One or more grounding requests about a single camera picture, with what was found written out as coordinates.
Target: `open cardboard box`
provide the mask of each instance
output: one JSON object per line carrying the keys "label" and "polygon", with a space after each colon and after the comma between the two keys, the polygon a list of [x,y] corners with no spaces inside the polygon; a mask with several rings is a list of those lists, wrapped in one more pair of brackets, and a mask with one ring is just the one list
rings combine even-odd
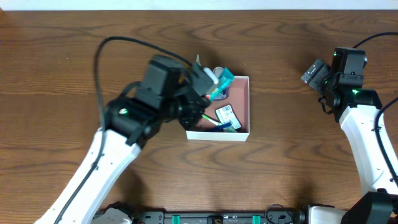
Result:
{"label": "open cardboard box", "polygon": [[242,125],[238,133],[213,133],[206,132],[210,128],[214,128],[214,124],[201,119],[195,126],[194,130],[187,131],[187,138],[194,140],[219,140],[219,141],[246,141],[250,134],[250,108],[249,108],[249,77],[235,76],[234,82],[228,90],[228,97],[225,100],[213,101],[206,108],[205,114],[218,120],[216,110],[226,105],[231,105]]}

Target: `wood grain surface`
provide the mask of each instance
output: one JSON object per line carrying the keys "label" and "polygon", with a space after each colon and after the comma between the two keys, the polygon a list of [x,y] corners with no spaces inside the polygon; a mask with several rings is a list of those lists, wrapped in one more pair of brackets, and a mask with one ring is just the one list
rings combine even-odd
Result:
{"label": "wood grain surface", "polygon": [[[250,77],[247,142],[187,141],[165,124],[122,174],[104,205],[169,211],[265,210],[316,202],[349,209],[360,198],[348,140],[300,77],[337,46],[396,31],[394,11],[3,12],[0,21],[0,223],[32,223],[60,195],[98,128],[93,55],[125,35],[197,54]],[[398,93],[398,38],[361,46],[365,88],[384,104]],[[156,52],[113,42],[103,52],[105,101],[142,80]],[[386,112],[398,149],[398,113]]]}

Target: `black mount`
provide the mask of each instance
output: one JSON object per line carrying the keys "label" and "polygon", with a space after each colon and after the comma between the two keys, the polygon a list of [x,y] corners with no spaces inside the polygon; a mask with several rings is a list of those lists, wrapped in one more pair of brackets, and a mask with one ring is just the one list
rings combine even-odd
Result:
{"label": "black mount", "polygon": [[337,47],[333,56],[331,67],[317,60],[301,79],[324,96],[336,122],[347,107],[372,105],[381,109],[376,91],[362,89],[363,68],[367,63],[365,51]]}
{"label": "black mount", "polygon": [[163,122],[177,119],[190,129],[210,105],[203,95],[213,84],[199,65],[187,69],[179,61],[155,55],[134,97],[122,94],[106,106],[106,129],[127,137],[126,144],[137,143],[141,148]]}

